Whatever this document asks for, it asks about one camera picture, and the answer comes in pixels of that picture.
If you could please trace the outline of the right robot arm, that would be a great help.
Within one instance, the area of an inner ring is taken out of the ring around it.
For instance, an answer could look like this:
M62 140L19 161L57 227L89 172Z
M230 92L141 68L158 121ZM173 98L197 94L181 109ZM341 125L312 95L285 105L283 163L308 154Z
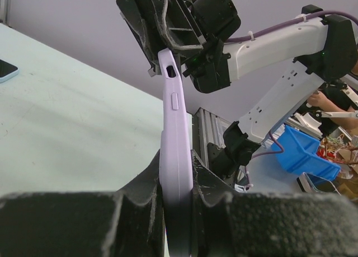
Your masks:
M290 68L264 97L224 132L224 148L210 159L220 178L231 177L316 89L335 83L357 61L354 18L308 5L302 14L241 38L232 0L117 0L151 66L164 77L161 181L186 181L189 151L182 78L210 94L257 69L291 60Z

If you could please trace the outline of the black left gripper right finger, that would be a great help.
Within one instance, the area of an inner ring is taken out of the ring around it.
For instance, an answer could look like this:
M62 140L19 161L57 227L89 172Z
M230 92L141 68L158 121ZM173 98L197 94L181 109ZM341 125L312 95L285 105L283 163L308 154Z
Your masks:
M239 193L192 154L193 256L356 256L357 206L337 194Z

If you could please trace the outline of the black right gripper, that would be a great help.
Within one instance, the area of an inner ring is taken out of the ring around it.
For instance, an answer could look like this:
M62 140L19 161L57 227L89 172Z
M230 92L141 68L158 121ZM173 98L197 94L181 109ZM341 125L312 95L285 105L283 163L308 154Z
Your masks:
M116 0L150 68L161 74L158 52L168 48L184 77L197 91L209 94L230 86L224 44L241 19L232 0Z

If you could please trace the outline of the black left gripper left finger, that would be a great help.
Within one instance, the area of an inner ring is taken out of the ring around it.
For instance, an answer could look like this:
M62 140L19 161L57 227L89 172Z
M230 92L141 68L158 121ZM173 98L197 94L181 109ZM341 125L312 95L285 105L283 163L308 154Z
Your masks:
M2 256L163 256L159 158L118 191L1 198Z

